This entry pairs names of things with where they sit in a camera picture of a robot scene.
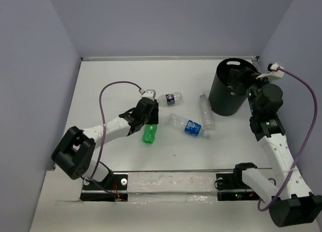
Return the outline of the green plastic bottle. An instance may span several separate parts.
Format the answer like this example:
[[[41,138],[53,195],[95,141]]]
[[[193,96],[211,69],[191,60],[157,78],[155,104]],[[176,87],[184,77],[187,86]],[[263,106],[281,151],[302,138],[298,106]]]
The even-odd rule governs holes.
[[[157,124],[146,124],[144,126],[142,141],[144,143],[153,144],[155,141],[156,131],[157,131]]]

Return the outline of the black cap cola bottle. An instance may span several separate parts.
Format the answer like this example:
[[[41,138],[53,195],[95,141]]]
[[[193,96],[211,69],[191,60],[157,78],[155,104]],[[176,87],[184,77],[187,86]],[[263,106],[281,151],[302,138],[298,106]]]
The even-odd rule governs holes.
[[[157,98],[158,104],[162,107],[179,105],[182,103],[182,100],[182,93],[180,92],[164,94]]]

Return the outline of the blue label water bottle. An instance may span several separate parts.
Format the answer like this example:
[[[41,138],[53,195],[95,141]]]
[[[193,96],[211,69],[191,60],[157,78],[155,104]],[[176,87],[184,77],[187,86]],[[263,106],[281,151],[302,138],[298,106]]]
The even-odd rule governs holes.
[[[207,137],[208,133],[203,126],[185,117],[171,113],[167,120],[167,125],[175,130],[181,131],[194,137]]]

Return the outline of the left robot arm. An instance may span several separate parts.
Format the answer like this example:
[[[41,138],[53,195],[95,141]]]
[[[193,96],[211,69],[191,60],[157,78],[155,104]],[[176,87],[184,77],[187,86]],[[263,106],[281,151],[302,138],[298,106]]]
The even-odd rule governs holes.
[[[100,189],[111,185],[112,171],[93,159],[96,149],[115,139],[130,136],[148,123],[158,122],[158,102],[156,99],[143,97],[136,107],[120,114],[103,125],[81,130],[73,126],[67,130],[51,159],[72,180],[85,178],[95,183]]]

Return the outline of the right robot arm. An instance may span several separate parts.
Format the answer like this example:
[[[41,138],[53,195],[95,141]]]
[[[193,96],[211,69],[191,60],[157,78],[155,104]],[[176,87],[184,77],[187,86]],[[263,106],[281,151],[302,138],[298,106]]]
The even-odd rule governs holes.
[[[321,212],[321,196],[314,195],[297,167],[307,141],[293,157],[277,115],[283,105],[283,92],[272,81],[281,79],[286,72],[277,64],[271,65],[266,74],[232,68],[228,78],[232,92],[248,98],[251,130],[274,173],[273,178],[267,179],[253,163],[241,163],[235,166],[231,181],[238,188],[251,188],[259,196],[258,210],[268,211],[278,227],[312,223]]]

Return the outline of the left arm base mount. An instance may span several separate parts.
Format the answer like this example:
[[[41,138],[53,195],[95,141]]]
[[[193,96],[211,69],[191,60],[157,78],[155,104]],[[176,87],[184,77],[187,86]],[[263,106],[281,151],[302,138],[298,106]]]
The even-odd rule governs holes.
[[[87,202],[127,202],[128,173],[109,174],[101,182],[83,180],[80,200]]]

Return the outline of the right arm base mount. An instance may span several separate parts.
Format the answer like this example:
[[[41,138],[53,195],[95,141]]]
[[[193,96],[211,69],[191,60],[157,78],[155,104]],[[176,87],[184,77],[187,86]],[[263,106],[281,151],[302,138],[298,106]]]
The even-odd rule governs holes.
[[[218,173],[214,187],[218,201],[258,201],[259,196],[249,186],[236,184],[232,173]]]

